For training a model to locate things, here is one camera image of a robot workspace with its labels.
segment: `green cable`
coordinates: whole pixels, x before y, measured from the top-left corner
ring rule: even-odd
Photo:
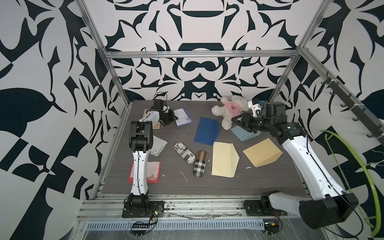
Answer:
[[[378,197],[377,191],[376,191],[376,186],[375,186],[375,183],[373,182],[371,175],[369,174],[367,168],[365,167],[365,164],[362,162],[361,158],[356,153],[356,151],[342,137],[340,137],[336,133],[328,131],[328,130],[323,130],[322,132],[327,132],[327,133],[330,133],[332,136],[337,137],[348,148],[348,150],[352,153],[352,155],[355,157],[355,159],[357,160],[357,162],[360,164],[361,168],[363,169],[363,171],[364,171],[364,173],[368,179],[369,185],[371,187],[373,199],[375,202],[376,226],[375,226],[373,232],[371,233],[371,236],[372,237],[376,236],[376,234],[380,231],[380,228],[381,228],[381,210],[380,210],[379,197]]]
[[[333,152],[333,150],[332,150],[332,148],[331,148],[331,145],[330,145],[329,142],[328,142],[328,140],[330,140],[331,137],[333,137],[333,135],[331,135],[330,137],[327,137],[327,134],[325,134],[325,141],[327,142],[327,145],[328,145],[329,149],[331,150],[332,156],[333,156],[333,158],[335,159],[335,161],[336,161],[336,163],[337,163],[337,166],[339,167],[339,170],[340,170],[340,172],[341,172],[341,175],[342,175],[342,177],[343,177],[345,183],[347,184],[347,187],[348,187],[349,191],[350,191],[351,193],[353,193],[353,191],[352,191],[352,189],[351,189],[351,187],[350,187],[350,185],[349,185],[349,182],[348,182],[346,176],[344,175],[344,171],[341,169],[341,167],[340,167],[340,163],[339,163],[339,161],[337,160],[337,158],[336,158],[336,156],[335,156],[335,154],[334,154],[334,152]],[[358,209],[359,209],[359,211],[360,211],[361,216],[364,216],[360,204],[358,205]],[[365,221],[365,223],[366,223],[370,228],[374,228],[374,225],[372,225],[372,224],[369,222],[369,219],[373,219],[373,218],[376,218],[376,216],[374,216],[374,217],[368,217],[368,216],[367,216],[367,217],[364,217],[364,221]]]

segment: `blue envelope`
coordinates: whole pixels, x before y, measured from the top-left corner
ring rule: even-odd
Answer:
[[[219,132],[217,119],[200,117],[194,142],[213,145]]]
[[[242,129],[240,126],[236,126],[234,128],[231,128],[231,131],[240,139],[240,141],[244,142],[248,139],[251,139],[253,137],[256,137],[261,134],[260,131],[257,131],[257,133],[253,132],[247,132],[244,129]]]

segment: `yellow envelope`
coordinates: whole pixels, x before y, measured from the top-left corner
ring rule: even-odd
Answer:
[[[212,175],[234,177],[239,159],[233,143],[214,142]]]
[[[255,167],[270,164],[283,154],[269,138],[247,148],[243,152]]]

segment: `pink shirt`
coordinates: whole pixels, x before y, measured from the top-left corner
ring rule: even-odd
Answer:
[[[229,111],[232,117],[236,117],[243,113],[241,111],[240,106],[237,103],[233,103],[229,101],[229,102],[226,102],[223,107],[225,107]]]

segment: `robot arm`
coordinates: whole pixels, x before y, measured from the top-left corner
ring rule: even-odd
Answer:
[[[177,120],[172,109],[164,101],[155,99],[152,108],[138,121],[132,121],[129,129],[129,147],[133,154],[133,184],[128,196],[128,206],[148,211],[149,198],[147,186],[147,161],[153,146],[153,122],[161,122],[163,126]]]
[[[304,129],[296,122],[287,122],[285,105],[270,102],[261,108],[257,99],[248,105],[252,113],[243,113],[232,121],[248,132],[270,132],[292,157],[311,195],[303,198],[269,192],[262,197],[261,207],[301,216],[313,229],[345,221],[358,204],[356,196],[346,194],[331,177],[313,151]]]

